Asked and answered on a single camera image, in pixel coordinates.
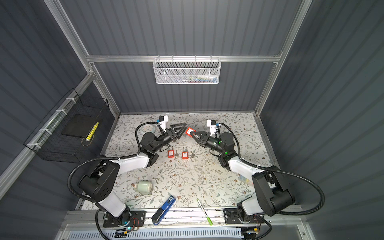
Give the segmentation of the red padlock with keys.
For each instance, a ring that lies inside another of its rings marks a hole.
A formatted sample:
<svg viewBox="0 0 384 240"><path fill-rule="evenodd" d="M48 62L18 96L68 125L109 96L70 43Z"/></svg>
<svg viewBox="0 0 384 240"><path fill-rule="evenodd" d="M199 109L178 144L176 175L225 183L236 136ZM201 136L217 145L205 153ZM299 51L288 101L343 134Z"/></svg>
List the red padlock with keys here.
<svg viewBox="0 0 384 240"><path fill-rule="evenodd" d="M189 159L189 152L188 152L188 148L187 147L183 147L182 159L183 160L188 160Z"/></svg>

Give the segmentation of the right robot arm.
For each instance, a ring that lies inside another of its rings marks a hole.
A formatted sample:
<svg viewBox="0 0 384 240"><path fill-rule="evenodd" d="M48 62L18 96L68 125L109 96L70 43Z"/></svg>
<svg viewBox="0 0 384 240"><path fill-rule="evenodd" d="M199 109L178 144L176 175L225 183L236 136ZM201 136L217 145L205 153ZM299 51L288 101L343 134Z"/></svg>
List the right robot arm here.
<svg viewBox="0 0 384 240"><path fill-rule="evenodd" d="M323 190L313 181L295 173L280 170L277 166L262 167L246 161L241 155L240 143L233 131L224 123L218 123L211 131L191 131L189 135L202 147L218 152L221 166L253 182L255 196L238 204L239 216L265 214L305 216L319 211L326 201ZM309 210L287 212L285 209L296 201L285 176L297 178L311 185L320 196L319 203Z"/></svg>

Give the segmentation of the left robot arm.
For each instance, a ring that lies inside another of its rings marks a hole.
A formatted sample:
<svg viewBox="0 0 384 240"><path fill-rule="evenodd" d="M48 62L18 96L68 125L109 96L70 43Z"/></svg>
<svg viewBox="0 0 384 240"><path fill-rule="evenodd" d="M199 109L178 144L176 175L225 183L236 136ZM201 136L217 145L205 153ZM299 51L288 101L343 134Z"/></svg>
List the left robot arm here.
<svg viewBox="0 0 384 240"><path fill-rule="evenodd" d="M159 158L160 149L179 140L187 129L186 123L166 125L161 122L145 122L135 129L138 152L122 157L99 156L75 167L68 176L67 187L78 198L94 203L101 211L109 214L120 227L132 222L129 207L115 194L113 187L117 177L136 169L151 167ZM78 186L86 193L77 192L72 179L80 167L95 164L81 178Z"/></svg>

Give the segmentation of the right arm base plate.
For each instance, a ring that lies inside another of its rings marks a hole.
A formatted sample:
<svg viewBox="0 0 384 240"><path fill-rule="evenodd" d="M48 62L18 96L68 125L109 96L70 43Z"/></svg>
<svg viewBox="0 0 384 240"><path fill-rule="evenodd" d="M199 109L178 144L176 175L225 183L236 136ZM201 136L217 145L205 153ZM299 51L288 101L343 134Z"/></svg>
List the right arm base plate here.
<svg viewBox="0 0 384 240"><path fill-rule="evenodd" d="M259 224L259 219L256 215L264 217L264 213L258 213L254 215L247 215L245 213L240 213L238 209L235 208L224 208L224 219L226 225L236 225L236 224Z"/></svg>

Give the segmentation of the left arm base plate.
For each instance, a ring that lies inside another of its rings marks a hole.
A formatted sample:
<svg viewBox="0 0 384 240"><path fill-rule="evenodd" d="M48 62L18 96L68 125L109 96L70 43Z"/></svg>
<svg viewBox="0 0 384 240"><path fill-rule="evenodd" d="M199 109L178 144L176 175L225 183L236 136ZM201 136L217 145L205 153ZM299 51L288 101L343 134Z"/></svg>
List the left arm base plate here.
<svg viewBox="0 0 384 240"><path fill-rule="evenodd" d="M103 227L143 227L145 217L145 211L124 211L119 217L114 217L112 214L107 212L103 217Z"/></svg>

